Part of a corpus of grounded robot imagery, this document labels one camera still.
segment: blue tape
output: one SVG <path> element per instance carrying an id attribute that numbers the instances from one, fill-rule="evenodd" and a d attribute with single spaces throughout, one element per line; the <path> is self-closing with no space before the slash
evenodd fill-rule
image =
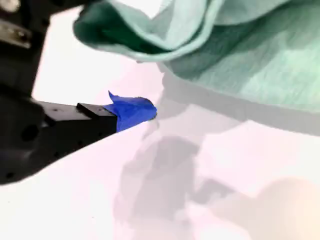
<path id="1" fill-rule="evenodd" d="M 117 132 L 151 120 L 157 115 L 157 108 L 149 99 L 116 96 L 110 91 L 109 96 L 113 104 L 105 105 L 104 108 L 117 116 Z"/>

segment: screw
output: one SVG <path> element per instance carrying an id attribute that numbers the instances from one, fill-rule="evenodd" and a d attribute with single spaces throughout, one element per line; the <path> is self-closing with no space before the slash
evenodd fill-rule
<path id="1" fill-rule="evenodd" d="M 15 13 L 20 7 L 20 0 L 0 0 L 0 8 L 8 13 Z"/>

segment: white surface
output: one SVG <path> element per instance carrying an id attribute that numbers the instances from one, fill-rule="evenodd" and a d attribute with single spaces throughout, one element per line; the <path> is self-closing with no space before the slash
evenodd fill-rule
<path id="1" fill-rule="evenodd" d="M 1 187 L 0 239 L 320 239 L 319 137 L 245 120 L 243 106 L 156 64 L 86 48 L 76 15 L 52 19 L 34 97 L 107 104 L 110 90 L 151 99 L 158 117 Z"/>

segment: black metal bracket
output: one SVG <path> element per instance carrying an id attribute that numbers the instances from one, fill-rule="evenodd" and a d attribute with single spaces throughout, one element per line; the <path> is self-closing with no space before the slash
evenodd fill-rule
<path id="1" fill-rule="evenodd" d="M 60 158 L 116 133 L 103 106 L 36 102 L 0 92 L 0 184 L 34 175 Z"/>
<path id="2" fill-rule="evenodd" d="M 94 0 L 20 0 L 0 7 L 0 184 L 34 175 L 58 159 L 117 130 L 102 106 L 31 98 L 50 16 Z"/>

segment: mint green cloth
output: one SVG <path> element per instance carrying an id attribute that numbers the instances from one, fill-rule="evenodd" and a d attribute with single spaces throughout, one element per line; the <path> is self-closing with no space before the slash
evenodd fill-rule
<path id="1" fill-rule="evenodd" d="M 213 91 L 319 112 L 319 26 L 320 0 L 165 0 L 153 19 L 102 0 L 84 8 L 73 30 L 87 46 L 164 62 Z"/>

